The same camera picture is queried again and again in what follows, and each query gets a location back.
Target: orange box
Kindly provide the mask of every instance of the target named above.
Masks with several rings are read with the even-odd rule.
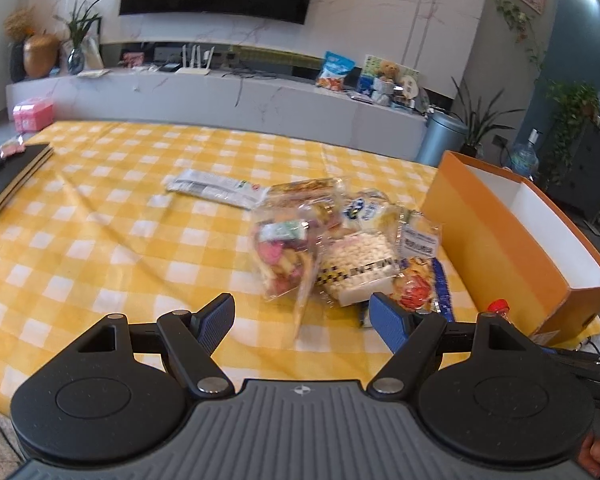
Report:
[[[422,206],[478,311],[499,298],[539,344],[576,337],[600,312],[600,254],[526,178],[446,152]]]

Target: pink box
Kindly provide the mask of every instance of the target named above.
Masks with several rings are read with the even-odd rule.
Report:
[[[13,120],[18,133],[39,132],[54,122],[54,103],[43,97],[27,99],[13,107]]]

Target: notebook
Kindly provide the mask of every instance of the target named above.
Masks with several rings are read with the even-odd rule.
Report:
[[[0,209],[52,152],[53,148],[48,143],[30,144],[23,153],[12,155],[4,161],[0,167]]]

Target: trash can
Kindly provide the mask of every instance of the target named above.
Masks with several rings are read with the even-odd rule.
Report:
[[[469,128],[458,119],[435,112],[415,162],[437,168],[446,150],[456,152],[460,149],[468,131]]]

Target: wall socket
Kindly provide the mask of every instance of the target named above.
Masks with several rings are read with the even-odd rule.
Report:
[[[499,148],[506,148],[509,141],[507,139],[505,139],[503,136],[494,135],[491,143],[495,144]]]

